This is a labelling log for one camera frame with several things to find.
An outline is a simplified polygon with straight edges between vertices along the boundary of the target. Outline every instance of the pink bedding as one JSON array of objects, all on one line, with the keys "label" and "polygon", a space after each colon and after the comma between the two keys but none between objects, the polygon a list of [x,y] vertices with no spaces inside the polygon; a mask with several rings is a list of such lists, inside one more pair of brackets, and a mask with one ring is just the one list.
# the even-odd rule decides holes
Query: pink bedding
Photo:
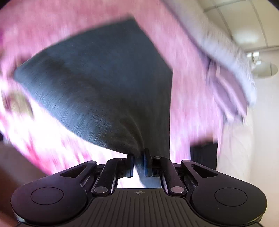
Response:
[{"label": "pink bedding", "polygon": [[[160,0],[11,0],[0,10],[2,94],[22,90],[12,79],[17,62],[72,34],[129,15],[135,17],[173,69],[172,162],[190,159],[192,143],[208,138],[220,143],[223,118],[206,86],[207,60]],[[102,164],[108,159],[126,156],[77,137],[26,95],[33,117],[10,113],[0,103],[0,130],[46,173],[53,174],[87,160]]]}]

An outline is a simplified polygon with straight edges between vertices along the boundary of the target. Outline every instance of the black object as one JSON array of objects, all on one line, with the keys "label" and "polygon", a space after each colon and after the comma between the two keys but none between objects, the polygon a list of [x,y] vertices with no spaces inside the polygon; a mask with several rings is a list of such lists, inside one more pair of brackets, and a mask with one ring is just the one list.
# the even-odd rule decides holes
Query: black object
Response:
[{"label": "black object", "polygon": [[279,0],[269,0],[279,10]]},{"label": "black object", "polygon": [[145,147],[169,157],[172,71],[134,19],[53,45],[14,78],[79,137],[135,157]]},{"label": "black object", "polygon": [[119,178],[133,176],[131,155],[23,185],[11,198],[18,227],[261,226],[267,201],[257,187],[190,160],[152,157],[144,166],[163,188],[116,188]]},{"label": "black object", "polygon": [[191,160],[216,170],[218,143],[205,142],[190,147]]},{"label": "black object", "polygon": [[4,7],[10,0],[0,0],[0,9]]}]

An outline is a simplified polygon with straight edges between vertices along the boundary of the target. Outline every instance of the dark gray cloth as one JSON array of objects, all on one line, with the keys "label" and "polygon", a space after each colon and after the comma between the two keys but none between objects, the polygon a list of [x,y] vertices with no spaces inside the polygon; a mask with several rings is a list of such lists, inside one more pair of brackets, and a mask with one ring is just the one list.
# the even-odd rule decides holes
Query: dark gray cloth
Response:
[{"label": "dark gray cloth", "polygon": [[148,148],[169,157],[172,71],[134,19],[53,45],[14,77],[79,137],[125,154]]}]

